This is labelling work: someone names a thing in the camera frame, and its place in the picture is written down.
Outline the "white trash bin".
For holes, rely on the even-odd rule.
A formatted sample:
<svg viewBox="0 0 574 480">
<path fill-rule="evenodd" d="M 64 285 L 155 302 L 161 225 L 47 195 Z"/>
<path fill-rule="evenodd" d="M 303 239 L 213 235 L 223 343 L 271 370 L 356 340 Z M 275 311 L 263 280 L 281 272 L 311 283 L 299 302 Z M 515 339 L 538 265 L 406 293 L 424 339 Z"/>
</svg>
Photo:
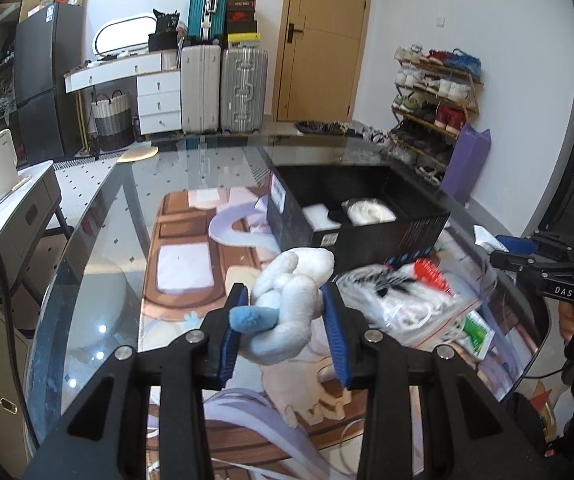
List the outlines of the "white trash bin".
<svg viewBox="0 0 574 480">
<path fill-rule="evenodd" d="M 306 120 L 305 122 L 295 122 L 294 128 L 303 134 L 316 134 L 316 136 L 349 136 L 350 138 L 361 138 L 362 134 L 356 131 L 345 122 L 316 122 Z"/>
</svg>

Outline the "white and blue plush toy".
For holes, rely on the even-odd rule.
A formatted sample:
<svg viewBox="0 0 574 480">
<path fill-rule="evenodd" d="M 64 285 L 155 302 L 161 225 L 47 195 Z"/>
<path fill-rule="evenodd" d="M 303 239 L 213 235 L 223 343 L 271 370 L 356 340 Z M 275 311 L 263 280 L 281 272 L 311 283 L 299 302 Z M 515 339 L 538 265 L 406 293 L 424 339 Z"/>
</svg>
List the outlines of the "white and blue plush toy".
<svg viewBox="0 0 574 480">
<path fill-rule="evenodd" d="M 323 315 L 320 289 L 332 274 L 334 254 L 324 248 L 289 249 L 266 266 L 253 284 L 251 304 L 229 317 L 241 334 L 242 356 L 269 366 L 300 354 Z"/>
</svg>

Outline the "wooden door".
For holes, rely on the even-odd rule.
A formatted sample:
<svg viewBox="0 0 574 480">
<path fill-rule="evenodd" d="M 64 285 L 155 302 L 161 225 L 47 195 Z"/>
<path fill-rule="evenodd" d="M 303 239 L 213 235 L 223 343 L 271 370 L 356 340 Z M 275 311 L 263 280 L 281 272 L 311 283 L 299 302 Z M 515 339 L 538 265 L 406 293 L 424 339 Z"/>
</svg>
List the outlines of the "wooden door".
<svg viewBox="0 0 574 480">
<path fill-rule="evenodd" d="M 344 122 L 360 80 L 370 0 L 284 0 L 272 113 L 278 122 Z"/>
</svg>

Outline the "green and white pouch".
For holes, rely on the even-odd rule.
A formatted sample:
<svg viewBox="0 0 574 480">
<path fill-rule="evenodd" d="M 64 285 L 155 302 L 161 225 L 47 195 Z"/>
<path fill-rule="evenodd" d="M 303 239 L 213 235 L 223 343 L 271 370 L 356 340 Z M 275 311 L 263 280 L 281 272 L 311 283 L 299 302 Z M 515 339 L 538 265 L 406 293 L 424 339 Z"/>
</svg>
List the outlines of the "green and white pouch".
<svg viewBox="0 0 574 480">
<path fill-rule="evenodd" d="M 471 311 L 462 319 L 462 334 L 457 341 L 470 356 L 482 361 L 490 350 L 494 336 L 494 330 L 485 319 L 477 311 Z"/>
</svg>

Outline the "silver suitcase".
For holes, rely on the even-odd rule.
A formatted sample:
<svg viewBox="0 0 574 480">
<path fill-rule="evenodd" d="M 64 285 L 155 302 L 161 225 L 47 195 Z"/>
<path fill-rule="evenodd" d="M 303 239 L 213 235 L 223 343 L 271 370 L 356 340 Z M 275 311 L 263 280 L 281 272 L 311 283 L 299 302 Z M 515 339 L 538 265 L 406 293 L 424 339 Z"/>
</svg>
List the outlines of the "silver suitcase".
<svg viewBox="0 0 574 480">
<path fill-rule="evenodd" d="M 223 54 L 220 125 L 224 132 L 252 133 L 264 117 L 268 52 L 230 48 Z"/>
</svg>

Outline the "red and white snack bag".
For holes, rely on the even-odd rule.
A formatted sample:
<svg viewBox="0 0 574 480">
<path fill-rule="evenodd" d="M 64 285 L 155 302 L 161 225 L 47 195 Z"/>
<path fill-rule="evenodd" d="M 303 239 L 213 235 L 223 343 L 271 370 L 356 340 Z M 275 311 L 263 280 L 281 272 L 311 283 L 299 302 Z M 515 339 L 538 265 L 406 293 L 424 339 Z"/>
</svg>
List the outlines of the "red and white snack bag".
<svg viewBox="0 0 574 480">
<path fill-rule="evenodd" d="M 415 280 L 425 284 L 447 296 L 453 297 L 455 293 L 450 283 L 444 278 L 438 267 L 427 258 L 419 258 L 412 264 Z"/>
</svg>

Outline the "grey side cabinet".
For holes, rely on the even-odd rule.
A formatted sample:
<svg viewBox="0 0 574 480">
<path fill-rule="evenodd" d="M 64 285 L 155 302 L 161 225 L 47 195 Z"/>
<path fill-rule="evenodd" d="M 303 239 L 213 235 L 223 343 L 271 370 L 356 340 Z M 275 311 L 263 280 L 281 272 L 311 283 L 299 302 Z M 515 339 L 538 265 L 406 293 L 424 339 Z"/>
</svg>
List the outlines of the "grey side cabinet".
<svg viewBox="0 0 574 480">
<path fill-rule="evenodd" d="M 29 261 L 38 242 L 46 235 L 52 217 L 57 232 L 69 237 L 72 228 L 61 210 L 62 194 L 51 160 L 22 169 L 22 185 L 0 203 L 0 253 L 4 259 L 11 292 L 28 279 Z"/>
</svg>

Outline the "woven laundry basket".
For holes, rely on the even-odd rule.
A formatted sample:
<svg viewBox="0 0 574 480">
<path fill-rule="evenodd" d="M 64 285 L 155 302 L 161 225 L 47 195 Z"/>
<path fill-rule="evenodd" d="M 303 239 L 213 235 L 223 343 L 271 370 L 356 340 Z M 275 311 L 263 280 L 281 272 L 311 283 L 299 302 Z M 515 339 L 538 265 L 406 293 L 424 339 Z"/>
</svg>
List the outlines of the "woven laundry basket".
<svg viewBox="0 0 574 480">
<path fill-rule="evenodd" d="M 130 97 L 121 90 L 111 96 L 97 94 L 90 103 L 96 126 L 95 138 L 101 151 L 112 152 L 134 142 Z"/>
</svg>

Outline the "black storage box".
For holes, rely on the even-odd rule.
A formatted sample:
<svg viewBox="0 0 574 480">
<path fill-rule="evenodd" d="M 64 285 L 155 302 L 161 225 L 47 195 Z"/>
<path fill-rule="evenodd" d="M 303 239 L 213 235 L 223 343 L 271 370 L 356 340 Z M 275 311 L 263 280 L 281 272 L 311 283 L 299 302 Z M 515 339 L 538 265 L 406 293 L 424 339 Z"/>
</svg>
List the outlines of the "black storage box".
<svg viewBox="0 0 574 480">
<path fill-rule="evenodd" d="M 315 204 L 324 204 L 340 228 L 314 232 L 302 208 Z M 267 220 L 280 249 L 327 249 L 337 274 L 428 257 L 449 216 L 389 166 L 275 166 L 270 173 Z"/>
</svg>

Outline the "wooden shoe rack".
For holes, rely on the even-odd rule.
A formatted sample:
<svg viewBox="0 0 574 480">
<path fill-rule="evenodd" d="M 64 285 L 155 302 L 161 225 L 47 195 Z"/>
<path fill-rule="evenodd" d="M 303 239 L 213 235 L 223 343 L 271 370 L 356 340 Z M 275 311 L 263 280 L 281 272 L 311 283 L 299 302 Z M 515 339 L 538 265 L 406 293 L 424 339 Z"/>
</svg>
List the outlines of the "wooden shoe rack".
<svg viewBox="0 0 574 480">
<path fill-rule="evenodd" d="M 459 48 L 426 51 L 419 44 L 397 48 L 394 60 L 393 151 L 419 177 L 439 186 L 466 123 L 480 113 L 482 61 Z"/>
</svg>

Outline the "black bag on desk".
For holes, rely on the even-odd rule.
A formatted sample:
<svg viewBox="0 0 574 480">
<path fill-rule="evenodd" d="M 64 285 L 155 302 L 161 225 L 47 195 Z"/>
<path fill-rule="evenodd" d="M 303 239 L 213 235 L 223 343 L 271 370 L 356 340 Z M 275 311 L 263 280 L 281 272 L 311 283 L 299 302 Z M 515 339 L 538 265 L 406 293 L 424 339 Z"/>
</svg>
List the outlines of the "black bag on desk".
<svg viewBox="0 0 574 480">
<path fill-rule="evenodd" d="M 156 9 L 152 10 L 152 14 L 156 20 L 156 29 L 148 36 L 148 50 L 150 52 L 175 50 L 180 14 L 177 11 L 164 13 Z"/>
</svg>

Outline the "white foam piece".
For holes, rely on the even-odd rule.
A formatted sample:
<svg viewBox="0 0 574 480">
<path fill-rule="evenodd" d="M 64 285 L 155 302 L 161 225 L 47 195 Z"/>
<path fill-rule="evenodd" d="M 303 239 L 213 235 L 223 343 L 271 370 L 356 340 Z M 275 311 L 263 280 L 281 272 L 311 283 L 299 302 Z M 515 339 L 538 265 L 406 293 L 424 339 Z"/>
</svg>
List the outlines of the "white foam piece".
<svg viewBox="0 0 574 480">
<path fill-rule="evenodd" d="M 315 204 L 302 208 L 302 214 L 314 232 L 339 229 L 340 222 L 329 217 L 329 209 L 324 204 Z"/>
</svg>

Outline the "white drawer desk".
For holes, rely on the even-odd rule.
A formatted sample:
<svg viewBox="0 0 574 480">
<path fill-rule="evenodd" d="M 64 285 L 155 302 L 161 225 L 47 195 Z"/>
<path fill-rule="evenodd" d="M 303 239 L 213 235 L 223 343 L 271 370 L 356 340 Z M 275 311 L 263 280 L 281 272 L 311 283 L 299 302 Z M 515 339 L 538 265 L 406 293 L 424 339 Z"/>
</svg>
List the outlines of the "white drawer desk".
<svg viewBox="0 0 574 480">
<path fill-rule="evenodd" d="M 130 96 L 143 136 L 182 130 L 182 73 L 176 50 L 93 62 L 64 75 L 66 92 L 120 90 Z"/>
</svg>

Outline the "black refrigerator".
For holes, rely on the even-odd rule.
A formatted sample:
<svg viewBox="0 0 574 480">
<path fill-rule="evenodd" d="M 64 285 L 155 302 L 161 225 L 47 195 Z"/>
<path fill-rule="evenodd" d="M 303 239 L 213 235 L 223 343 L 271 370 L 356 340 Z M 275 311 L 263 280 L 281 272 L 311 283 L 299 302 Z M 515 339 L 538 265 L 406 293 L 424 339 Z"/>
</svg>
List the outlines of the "black refrigerator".
<svg viewBox="0 0 574 480">
<path fill-rule="evenodd" d="M 84 10 L 54 2 L 17 27 L 14 94 L 31 165 L 73 157 L 81 148 L 75 96 L 64 76 L 81 65 Z"/>
</svg>

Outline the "stack of shoe boxes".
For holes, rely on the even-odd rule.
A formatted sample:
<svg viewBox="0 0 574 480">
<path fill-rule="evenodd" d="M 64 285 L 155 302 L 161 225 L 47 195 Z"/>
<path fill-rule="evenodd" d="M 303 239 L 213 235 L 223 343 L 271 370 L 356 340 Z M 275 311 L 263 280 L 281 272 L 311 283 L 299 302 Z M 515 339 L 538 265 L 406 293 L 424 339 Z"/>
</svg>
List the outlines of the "stack of shoe boxes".
<svg viewBox="0 0 574 480">
<path fill-rule="evenodd" d="M 226 32 L 230 48 L 258 48 L 261 45 L 256 0 L 227 0 Z"/>
</svg>

